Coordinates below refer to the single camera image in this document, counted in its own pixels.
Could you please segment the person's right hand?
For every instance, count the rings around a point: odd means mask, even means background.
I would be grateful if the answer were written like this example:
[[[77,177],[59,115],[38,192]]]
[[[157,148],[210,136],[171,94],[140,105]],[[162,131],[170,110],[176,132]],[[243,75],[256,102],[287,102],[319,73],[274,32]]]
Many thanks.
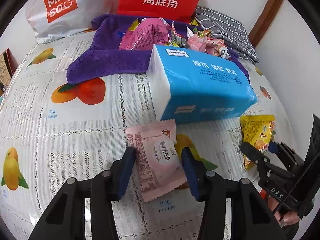
[[[271,211],[273,211],[278,205],[278,201],[271,197],[264,189],[261,189],[260,196],[267,203]],[[275,212],[274,216],[281,227],[294,225],[296,223],[299,223],[300,221],[300,218],[296,211],[287,211],[286,209],[284,211],[278,209]]]

